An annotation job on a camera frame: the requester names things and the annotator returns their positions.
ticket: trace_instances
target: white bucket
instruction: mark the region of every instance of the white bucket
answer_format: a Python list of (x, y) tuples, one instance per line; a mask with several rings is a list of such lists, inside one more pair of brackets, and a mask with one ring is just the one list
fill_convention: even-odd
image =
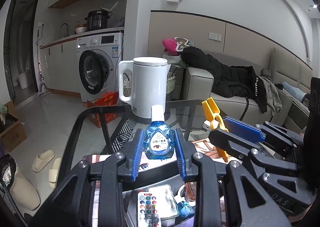
[(31, 71), (26, 71), (17, 76), (21, 89), (25, 89), (28, 86), (32, 85), (32, 73)]

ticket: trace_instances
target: woven basket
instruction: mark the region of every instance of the woven basket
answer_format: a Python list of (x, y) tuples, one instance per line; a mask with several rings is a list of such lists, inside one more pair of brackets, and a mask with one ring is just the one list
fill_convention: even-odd
[[(176, 71), (169, 72), (167, 75), (167, 90), (166, 90), (166, 101), (172, 100), (173, 90), (176, 83)], [(128, 97), (131, 95), (131, 76), (127, 77), (123, 82), (124, 96)]]

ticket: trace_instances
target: yellow clip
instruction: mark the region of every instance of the yellow clip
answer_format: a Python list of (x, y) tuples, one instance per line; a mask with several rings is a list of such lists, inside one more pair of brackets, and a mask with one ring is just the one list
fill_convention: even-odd
[[(213, 121), (214, 119), (217, 119), (220, 129), (229, 132), (228, 129), (225, 127), (224, 122), (220, 116), (220, 109), (218, 108), (217, 104), (212, 99), (212, 97), (208, 98), (206, 101), (203, 101), (202, 107), (203, 107), (205, 119), (210, 122), (211, 130), (215, 129), (213, 125)], [(225, 162), (229, 162), (229, 157), (227, 152), (225, 152), (224, 150), (218, 147), (216, 148), (217, 148), (219, 157), (223, 158)]]

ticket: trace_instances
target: pressure cooker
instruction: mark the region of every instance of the pressure cooker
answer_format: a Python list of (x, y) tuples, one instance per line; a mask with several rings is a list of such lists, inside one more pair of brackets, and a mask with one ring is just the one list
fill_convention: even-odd
[(110, 16), (107, 11), (91, 11), (88, 13), (87, 20), (87, 31), (106, 29), (108, 26), (108, 19)]

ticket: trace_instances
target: kettle handle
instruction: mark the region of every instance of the kettle handle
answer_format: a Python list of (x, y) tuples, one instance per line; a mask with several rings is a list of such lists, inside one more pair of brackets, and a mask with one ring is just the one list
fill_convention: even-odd
[(119, 98), (121, 101), (129, 104), (132, 106), (132, 89), (131, 89), (131, 94), (130, 96), (126, 97), (124, 96), (123, 93), (123, 74), (125, 70), (129, 70), (131, 71), (131, 75), (133, 74), (133, 60), (129, 60), (129, 61), (121, 61), (119, 63), (118, 66), (118, 73), (119, 73)]

